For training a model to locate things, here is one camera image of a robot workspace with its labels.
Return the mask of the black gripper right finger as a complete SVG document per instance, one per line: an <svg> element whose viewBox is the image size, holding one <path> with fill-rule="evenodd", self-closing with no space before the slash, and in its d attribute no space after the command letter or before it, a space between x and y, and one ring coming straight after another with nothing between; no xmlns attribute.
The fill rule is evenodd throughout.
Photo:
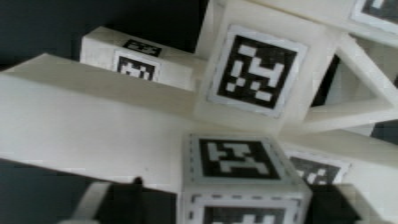
<svg viewBox="0 0 398 224"><path fill-rule="evenodd" d="M351 184L310 185L303 224L380 224L380 216Z"/></svg>

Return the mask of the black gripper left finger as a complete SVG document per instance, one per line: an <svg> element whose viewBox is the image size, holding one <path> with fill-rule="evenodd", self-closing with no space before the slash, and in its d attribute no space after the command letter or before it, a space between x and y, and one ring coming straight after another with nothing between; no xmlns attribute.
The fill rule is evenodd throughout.
<svg viewBox="0 0 398 224"><path fill-rule="evenodd" d="M58 224L175 224L175 194L147 188L140 177L129 183L95 181Z"/></svg>

